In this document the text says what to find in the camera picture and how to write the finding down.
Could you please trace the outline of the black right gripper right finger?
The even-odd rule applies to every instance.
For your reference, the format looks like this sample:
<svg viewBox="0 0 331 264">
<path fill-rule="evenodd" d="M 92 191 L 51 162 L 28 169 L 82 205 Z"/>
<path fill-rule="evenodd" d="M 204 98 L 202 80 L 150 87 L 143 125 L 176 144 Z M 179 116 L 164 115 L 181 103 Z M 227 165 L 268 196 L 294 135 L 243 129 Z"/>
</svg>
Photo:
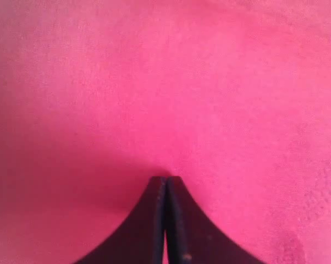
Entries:
<svg viewBox="0 0 331 264">
<path fill-rule="evenodd" d="M 167 179 L 165 233 L 169 263 L 262 263 L 217 228 L 180 177 Z"/>
</svg>

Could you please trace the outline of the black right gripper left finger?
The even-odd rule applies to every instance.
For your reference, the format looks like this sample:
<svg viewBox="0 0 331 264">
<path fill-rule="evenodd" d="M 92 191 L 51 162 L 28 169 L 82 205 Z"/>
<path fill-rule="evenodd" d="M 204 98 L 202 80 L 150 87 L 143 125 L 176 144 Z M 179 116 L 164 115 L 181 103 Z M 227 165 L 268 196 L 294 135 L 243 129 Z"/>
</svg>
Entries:
<svg viewBox="0 0 331 264">
<path fill-rule="evenodd" d="M 162 263 L 165 200 L 166 178 L 152 177 L 123 223 L 76 263 Z"/>
</svg>

